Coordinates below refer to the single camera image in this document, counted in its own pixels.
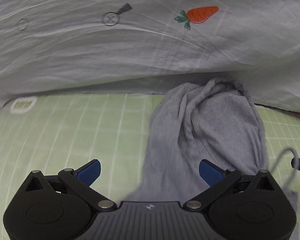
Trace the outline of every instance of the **green cutting mat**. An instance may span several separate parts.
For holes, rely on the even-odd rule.
[[[4,210],[31,170],[54,175],[96,158],[102,171],[93,189],[114,201],[132,192],[142,179],[148,123],[161,99],[66,94],[39,97],[25,114],[11,114],[12,102],[5,106],[0,112],[0,240],[9,240],[2,224]],[[263,107],[258,111],[265,124],[270,164],[285,146],[300,153],[300,117]],[[274,173],[280,185],[291,172],[291,158],[286,157]],[[300,228],[300,172],[291,188],[299,192]]]

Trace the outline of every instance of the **cable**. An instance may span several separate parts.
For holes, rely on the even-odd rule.
[[[277,160],[275,161],[274,165],[270,169],[270,172],[273,173],[275,168],[278,166],[279,161],[282,159],[283,155],[286,154],[288,151],[292,152],[292,154],[295,157],[295,161],[294,161],[293,171],[292,171],[290,177],[287,179],[287,181],[283,185],[283,188],[287,188],[290,185],[290,183],[292,182],[292,180],[294,179],[294,177],[296,175],[297,170],[299,169],[300,160],[299,160],[299,154],[297,153],[297,151],[292,147],[283,149],[282,152],[278,155]]]

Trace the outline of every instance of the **wrinkled white fabric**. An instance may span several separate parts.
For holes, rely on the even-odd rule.
[[[102,22],[126,3],[117,25]],[[219,10],[190,30],[175,20],[209,6]],[[0,106],[141,77],[130,90],[165,93],[175,85],[169,75],[219,72],[256,102],[300,111],[300,0],[0,0]]]

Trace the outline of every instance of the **carrot embroidery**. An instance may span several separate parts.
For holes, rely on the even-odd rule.
[[[189,10],[187,13],[184,10],[182,10],[180,13],[182,16],[177,16],[175,20],[178,23],[186,22],[185,28],[190,30],[190,22],[203,23],[210,16],[215,14],[218,10],[219,7],[217,6],[194,8]]]

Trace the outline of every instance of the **blue gripper pad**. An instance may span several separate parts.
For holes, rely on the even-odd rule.
[[[93,160],[87,166],[78,170],[77,179],[85,185],[90,186],[101,174],[101,164],[98,160]]]
[[[222,180],[225,173],[224,170],[208,160],[202,160],[199,164],[199,174],[210,187]]]

